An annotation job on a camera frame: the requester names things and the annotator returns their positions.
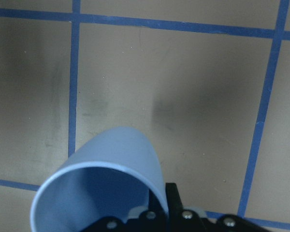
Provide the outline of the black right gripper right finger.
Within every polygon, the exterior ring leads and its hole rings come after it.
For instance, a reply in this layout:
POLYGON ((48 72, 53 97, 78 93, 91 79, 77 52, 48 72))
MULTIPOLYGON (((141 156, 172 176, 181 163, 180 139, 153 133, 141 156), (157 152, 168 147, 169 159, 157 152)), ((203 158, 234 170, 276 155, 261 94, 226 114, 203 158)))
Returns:
POLYGON ((184 209, 176 183, 166 183, 165 192, 169 217, 177 217, 184 209))

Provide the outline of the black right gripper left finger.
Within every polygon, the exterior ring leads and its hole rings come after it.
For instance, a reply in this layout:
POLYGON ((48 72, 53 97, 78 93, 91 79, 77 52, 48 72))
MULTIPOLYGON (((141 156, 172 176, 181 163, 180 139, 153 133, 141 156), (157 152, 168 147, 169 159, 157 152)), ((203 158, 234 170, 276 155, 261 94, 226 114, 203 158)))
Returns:
POLYGON ((148 197, 148 210, 154 212, 157 216, 161 216, 166 218, 167 214, 165 213, 164 209, 162 208, 160 201, 158 200, 157 196, 149 190, 149 197, 148 197))

